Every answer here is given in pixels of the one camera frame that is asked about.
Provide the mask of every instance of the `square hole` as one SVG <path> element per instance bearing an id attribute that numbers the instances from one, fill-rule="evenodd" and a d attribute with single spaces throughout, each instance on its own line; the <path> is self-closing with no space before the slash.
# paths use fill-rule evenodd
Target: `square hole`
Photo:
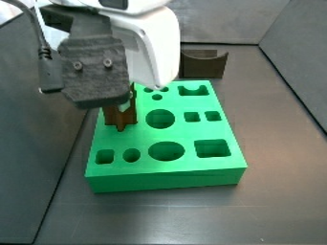
<path id="1" fill-rule="evenodd" d="M 195 141 L 194 145 L 199 158 L 227 157 L 231 155 L 226 140 Z"/>
<path id="2" fill-rule="evenodd" d="M 112 149 L 102 149 L 98 152 L 96 164 L 110 165 L 114 162 L 115 151 Z"/>
<path id="3" fill-rule="evenodd" d="M 210 122 L 222 120 L 222 116 L 220 116 L 220 113 L 218 111 L 206 111 L 204 114 L 207 117 L 207 121 L 210 121 Z"/>
<path id="4" fill-rule="evenodd" d="M 199 114 L 196 112 L 186 112 L 184 118 L 188 123 L 199 122 Z"/>

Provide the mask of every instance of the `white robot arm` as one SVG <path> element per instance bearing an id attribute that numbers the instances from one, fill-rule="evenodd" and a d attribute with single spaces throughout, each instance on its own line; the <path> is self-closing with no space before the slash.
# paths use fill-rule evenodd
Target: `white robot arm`
<path id="1" fill-rule="evenodd" d="M 180 31 L 171 0 L 51 0 L 70 7 L 92 7 L 110 17 L 114 36 L 126 47 L 130 79 L 160 90 L 179 71 Z"/>

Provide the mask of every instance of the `brown object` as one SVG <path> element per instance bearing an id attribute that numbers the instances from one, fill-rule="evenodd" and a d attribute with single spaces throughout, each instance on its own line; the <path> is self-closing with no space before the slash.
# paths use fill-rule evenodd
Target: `brown object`
<path id="1" fill-rule="evenodd" d="M 118 105 L 110 105 L 103 107 L 104 111 L 104 124 L 116 125 L 118 131 L 122 132 L 128 124 L 136 124 L 136 107 L 135 107 L 135 97 L 136 92 L 134 89 L 134 84 L 131 85 L 131 92 L 134 96 L 131 97 L 131 107 L 122 112 Z"/>
<path id="2" fill-rule="evenodd" d="M 223 78 L 227 57 L 218 50 L 182 50 L 179 78 Z"/>

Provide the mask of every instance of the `large circular hole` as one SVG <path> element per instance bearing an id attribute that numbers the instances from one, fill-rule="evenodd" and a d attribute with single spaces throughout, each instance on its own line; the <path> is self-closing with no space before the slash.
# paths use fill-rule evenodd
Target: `large circular hole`
<path id="1" fill-rule="evenodd" d="M 175 142 L 159 142 L 148 149 L 148 155 L 159 161 L 174 161 L 186 153 L 184 147 Z"/>
<path id="2" fill-rule="evenodd" d="M 150 126 L 164 129 L 174 125 L 175 116 L 170 111 L 158 109 L 148 113 L 146 120 Z"/>
<path id="3" fill-rule="evenodd" d="M 123 154 L 123 158 L 128 163 L 134 163 L 139 160 L 140 157 L 140 152 L 138 149 L 127 149 L 124 154 Z"/>

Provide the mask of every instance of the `green shape sorter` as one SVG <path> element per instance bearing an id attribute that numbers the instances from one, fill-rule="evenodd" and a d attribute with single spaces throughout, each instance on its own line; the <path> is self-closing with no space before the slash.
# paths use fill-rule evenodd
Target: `green shape sorter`
<path id="1" fill-rule="evenodd" d="M 99 113 L 86 178 L 94 192 L 238 184 L 247 168 L 210 81 L 136 90 L 138 124 Z"/>

